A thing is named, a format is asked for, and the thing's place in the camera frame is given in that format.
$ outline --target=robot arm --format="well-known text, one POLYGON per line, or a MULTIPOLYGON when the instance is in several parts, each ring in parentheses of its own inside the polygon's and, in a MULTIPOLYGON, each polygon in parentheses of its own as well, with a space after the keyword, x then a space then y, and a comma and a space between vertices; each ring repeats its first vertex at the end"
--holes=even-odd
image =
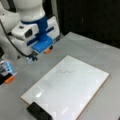
MULTIPOLYGON (((11 41, 20 51, 22 51, 26 55, 30 55, 32 52, 36 52, 37 54, 44 52, 47 48, 53 45, 54 39, 60 34, 56 18, 52 17, 51 19, 47 20, 45 16, 45 11, 42 7, 42 0, 13 1, 19 14, 13 13, 14 17, 12 16, 11 18, 18 20, 17 22, 14 22, 11 19, 10 23, 8 22, 8 19, 5 18, 6 21, 5 23, 3 23, 6 31, 12 33, 11 41)), ((0 41, 1 43, 3 42, 1 44, 2 48, 3 45, 6 44, 5 41, 8 42, 7 45, 11 46, 3 32, 1 32, 1 34, 4 38, 0 41)))

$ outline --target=black object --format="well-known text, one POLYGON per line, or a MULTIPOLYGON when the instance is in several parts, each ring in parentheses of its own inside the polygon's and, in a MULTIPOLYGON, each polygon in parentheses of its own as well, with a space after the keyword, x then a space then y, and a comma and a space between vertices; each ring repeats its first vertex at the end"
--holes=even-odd
POLYGON ((28 112, 37 120, 53 120, 45 110, 43 110, 38 104, 33 102, 28 108, 28 112))
POLYGON ((0 85, 2 85, 9 77, 11 77, 12 74, 8 73, 6 76, 3 76, 0 74, 0 85))
POLYGON ((32 34, 33 34, 33 32, 32 32, 32 30, 30 29, 30 30, 28 30, 28 31, 25 33, 25 37, 26 37, 26 38, 29 38, 30 36, 32 36, 32 34))
POLYGON ((4 55, 2 48, 0 47, 0 58, 4 55))

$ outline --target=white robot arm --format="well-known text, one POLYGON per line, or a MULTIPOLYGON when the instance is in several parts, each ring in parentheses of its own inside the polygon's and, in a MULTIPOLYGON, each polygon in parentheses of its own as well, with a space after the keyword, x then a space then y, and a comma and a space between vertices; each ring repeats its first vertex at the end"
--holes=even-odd
MULTIPOLYGON (((55 17, 47 20, 42 6, 42 0, 13 0, 18 13, 11 13, 0 9, 0 18, 7 33, 11 32, 12 43, 25 55, 32 52, 40 54, 49 48, 54 39, 59 36, 59 26, 55 17)), ((5 37, 3 28, 0 27, 0 46, 6 48, 6 53, 11 56, 11 50, 14 51, 12 59, 17 59, 18 52, 5 37)))

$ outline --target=tabletop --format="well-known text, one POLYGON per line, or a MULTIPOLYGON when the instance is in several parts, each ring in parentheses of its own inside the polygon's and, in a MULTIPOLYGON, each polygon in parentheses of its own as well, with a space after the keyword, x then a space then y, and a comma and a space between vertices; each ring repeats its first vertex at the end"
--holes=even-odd
POLYGON ((34 120, 21 96, 40 78, 70 55, 110 73, 78 120, 118 120, 120 117, 120 50, 70 32, 49 55, 20 70, 9 85, 0 87, 0 120, 34 120))

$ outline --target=white table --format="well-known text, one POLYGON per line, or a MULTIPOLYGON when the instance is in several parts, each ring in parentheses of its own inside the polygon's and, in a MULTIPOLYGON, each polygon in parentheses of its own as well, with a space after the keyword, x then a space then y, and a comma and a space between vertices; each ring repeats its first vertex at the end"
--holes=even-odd
POLYGON ((56 43, 52 53, 42 55, 39 61, 23 68, 10 85, 0 87, 0 120, 34 120, 20 97, 66 55, 111 75, 78 120, 117 120, 120 116, 120 50, 74 33, 56 43))

